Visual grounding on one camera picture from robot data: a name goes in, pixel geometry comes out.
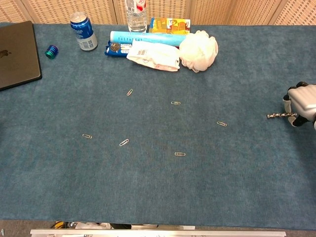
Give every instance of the soda can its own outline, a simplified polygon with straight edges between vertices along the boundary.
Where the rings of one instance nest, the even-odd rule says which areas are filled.
[[[84,51],[93,50],[98,46],[98,41],[93,32],[90,19],[84,12],[76,12],[70,17],[70,26],[76,33],[77,42]]]

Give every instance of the white bath sponge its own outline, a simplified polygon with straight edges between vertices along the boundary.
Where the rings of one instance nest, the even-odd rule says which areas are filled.
[[[182,65],[196,73],[205,71],[211,66],[218,53],[216,39],[209,38],[205,31],[188,34],[181,42],[179,49]]]

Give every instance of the apple logo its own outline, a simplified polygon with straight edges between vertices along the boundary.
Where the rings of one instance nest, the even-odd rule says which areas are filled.
[[[10,52],[8,52],[8,50],[2,50],[0,51],[0,58],[2,58],[3,56],[8,56]]]

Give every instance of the beige wall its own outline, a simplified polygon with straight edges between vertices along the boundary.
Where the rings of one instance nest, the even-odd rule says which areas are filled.
[[[68,23],[84,11],[94,24],[126,24],[124,0],[0,0],[0,22]],[[153,16],[201,25],[316,25],[316,0],[147,0]]]

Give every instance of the blue tube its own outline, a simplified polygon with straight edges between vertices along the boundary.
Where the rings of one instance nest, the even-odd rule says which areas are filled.
[[[137,40],[179,46],[185,38],[186,35],[111,31],[110,41],[115,43],[133,43],[133,40]]]

